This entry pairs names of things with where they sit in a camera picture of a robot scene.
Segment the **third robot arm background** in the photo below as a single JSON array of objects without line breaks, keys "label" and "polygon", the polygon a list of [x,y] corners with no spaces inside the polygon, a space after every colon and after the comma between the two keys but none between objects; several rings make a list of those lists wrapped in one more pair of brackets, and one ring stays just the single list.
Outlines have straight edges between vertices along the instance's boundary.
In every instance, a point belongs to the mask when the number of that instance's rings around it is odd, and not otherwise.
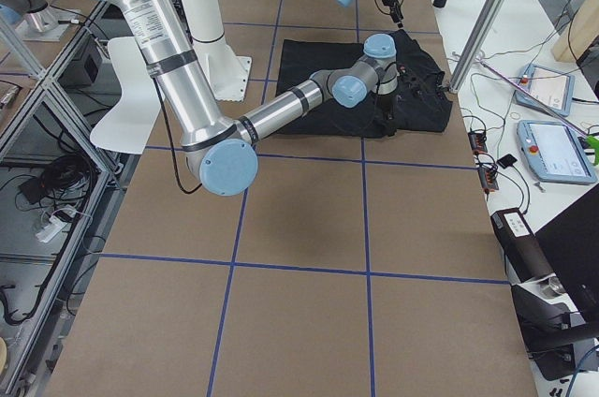
[{"label": "third robot arm background", "polygon": [[1,0],[1,16],[25,41],[58,42],[70,24],[47,0]]}]

